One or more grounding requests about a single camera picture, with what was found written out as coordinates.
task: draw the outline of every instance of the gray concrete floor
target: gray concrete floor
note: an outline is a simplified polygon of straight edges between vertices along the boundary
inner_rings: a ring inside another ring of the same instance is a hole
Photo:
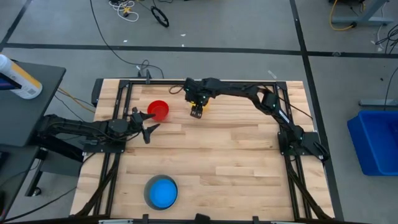
[[[0,39],[24,3],[25,0],[0,1]],[[136,23],[128,23],[116,16],[116,11],[108,6],[106,0],[93,0],[93,3],[104,37],[111,45],[181,47],[184,44],[186,47],[299,50],[288,0],[174,0],[173,4],[158,3],[169,17],[169,29],[158,25],[152,15],[138,4],[134,10],[140,14],[140,19]],[[335,32],[328,26],[331,5],[327,0],[296,0],[296,3],[308,50],[378,53],[377,47],[371,43],[378,27]],[[398,15],[393,13],[397,9],[398,2],[391,1],[384,14],[395,17],[398,22]],[[353,12],[339,5],[336,14],[352,16]],[[392,25],[382,29],[382,37],[390,27]],[[103,45],[89,2],[79,0],[33,0],[9,43]],[[61,87],[84,100],[90,99],[96,78],[133,77],[137,73],[135,66],[121,62],[105,50],[5,48],[3,53],[23,62],[67,68]],[[140,51],[119,51],[118,54],[130,62],[141,63],[148,59],[164,70],[166,78],[271,80],[267,73],[271,70],[279,80],[304,81],[309,97],[301,56]],[[346,122],[361,109],[359,99],[384,97],[388,79],[398,66],[397,59],[310,57],[310,63],[345,220],[395,223],[398,178],[362,174]],[[151,72],[154,77],[160,75],[157,70]],[[392,82],[391,98],[398,97],[394,88],[396,82]],[[71,100],[62,95],[59,97],[83,119],[93,119],[91,113]],[[57,100],[51,102],[47,113],[75,119]],[[23,196],[27,181],[8,217],[58,197],[76,186],[77,178],[44,174],[39,182],[43,194],[32,198]],[[70,194],[20,221],[65,217],[69,214],[72,200],[73,194]]]

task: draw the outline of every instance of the blue plastic bin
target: blue plastic bin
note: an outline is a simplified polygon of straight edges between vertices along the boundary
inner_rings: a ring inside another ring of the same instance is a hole
[[[398,175],[398,112],[360,111],[347,122],[366,175]]]

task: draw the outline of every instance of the yellow cable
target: yellow cable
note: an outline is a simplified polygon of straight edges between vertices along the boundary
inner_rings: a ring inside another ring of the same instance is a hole
[[[62,88],[58,88],[60,91],[62,91],[64,94],[66,94],[67,96],[69,96],[75,103],[79,104],[82,108],[95,113],[95,111],[91,110],[90,108],[87,108],[85,105],[81,104],[78,100],[75,99],[75,97],[73,97],[71,94],[69,94],[67,91],[63,90]]]
[[[333,25],[331,24],[331,17],[333,16],[333,11],[335,10],[335,6],[336,6],[337,1],[338,1],[338,0],[335,0],[335,3],[334,3],[333,6],[331,7],[330,16],[329,16],[329,25],[330,25],[330,27],[331,27],[333,30],[335,30],[335,31],[345,31],[345,30],[349,30],[349,29],[353,28],[354,26],[350,25],[350,26],[345,27],[345,28],[337,29],[337,28],[334,28]]]

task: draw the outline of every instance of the small yellow object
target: small yellow object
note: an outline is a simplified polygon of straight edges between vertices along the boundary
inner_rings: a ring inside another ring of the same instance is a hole
[[[130,10],[131,10],[130,7],[125,7],[124,10],[123,10],[123,14],[124,14],[124,13],[129,13]]]
[[[189,102],[190,106],[195,106],[195,103]],[[208,105],[210,104],[210,100],[207,102],[206,106],[203,107],[203,111],[206,111],[208,109]]]

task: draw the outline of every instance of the wooden table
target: wooden table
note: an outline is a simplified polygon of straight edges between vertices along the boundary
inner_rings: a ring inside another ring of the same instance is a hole
[[[104,80],[95,120],[111,119],[119,80]],[[309,112],[302,82],[287,82],[290,103]],[[277,141],[279,125],[245,98],[211,99],[201,119],[190,116],[184,91],[169,93],[170,85],[134,85],[130,107],[146,112],[154,100],[170,106],[167,120],[145,144],[141,135],[129,141],[121,156],[112,218],[192,220],[196,213],[212,220],[293,220],[284,157]],[[312,120],[292,108],[295,124],[313,131]],[[98,186],[103,154],[93,156],[82,168],[71,214],[79,211]],[[321,162],[302,156],[308,191],[333,217]],[[178,199],[169,209],[155,211],[144,201],[144,186],[157,174],[171,176],[178,184]],[[301,217],[303,203],[299,190]],[[103,196],[104,211],[107,190]]]

